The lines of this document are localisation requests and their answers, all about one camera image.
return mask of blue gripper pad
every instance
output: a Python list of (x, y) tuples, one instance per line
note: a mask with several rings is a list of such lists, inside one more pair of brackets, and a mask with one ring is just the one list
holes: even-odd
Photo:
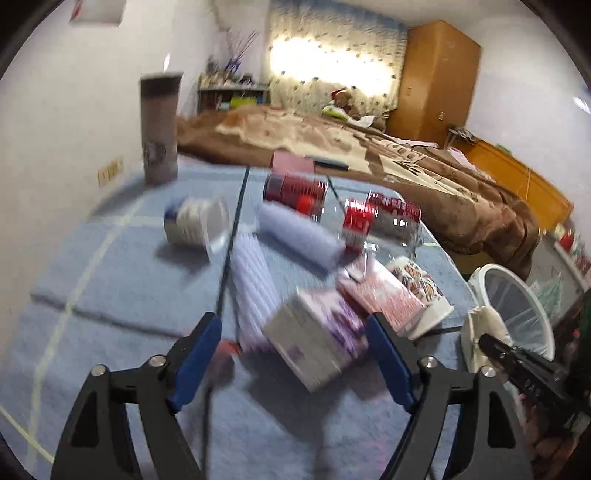
[(216, 315), (211, 314), (209, 322), (193, 344), (175, 376), (175, 392), (167, 399), (175, 413), (179, 412), (183, 405), (191, 403), (195, 397), (221, 337), (222, 321)]
[(392, 398), (406, 411), (411, 411), (418, 403), (413, 394), (411, 374), (374, 315), (368, 317), (366, 335)]

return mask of trash can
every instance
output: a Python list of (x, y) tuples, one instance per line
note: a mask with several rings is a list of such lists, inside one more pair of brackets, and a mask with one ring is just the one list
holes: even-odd
[(477, 268), (468, 285), (480, 305), (493, 307), (515, 346), (554, 359), (554, 333), (544, 308), (513, 272), (496, 264)]

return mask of wooden wardrobe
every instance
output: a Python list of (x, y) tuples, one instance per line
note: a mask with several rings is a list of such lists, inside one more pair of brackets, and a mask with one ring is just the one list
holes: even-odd
[(410, 29), (386, 133), (443, 148), (447, 129), (466, 123), (479, 61), (480, 45), (443, 20)]

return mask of dark cap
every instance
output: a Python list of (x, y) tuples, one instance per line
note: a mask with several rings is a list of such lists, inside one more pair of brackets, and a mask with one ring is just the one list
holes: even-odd
[(183, 78), (182, 73), (157, 73), (143, 76), (139, 79), (140, 95), (142, 98), (176, 95), (181, 78)]

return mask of plastic bag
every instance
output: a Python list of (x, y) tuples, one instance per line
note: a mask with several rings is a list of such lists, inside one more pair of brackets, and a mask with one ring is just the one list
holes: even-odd
[(557, 320), (560, 313), (560, 302), (563, 291), (562, 283), (562, 274), (559, 273), (557, 277), (553, 277), (541, 285), (536, 280), (530, 286), (530, 290), (542, 304), (550, 323), (554, 323), (554, 320)]

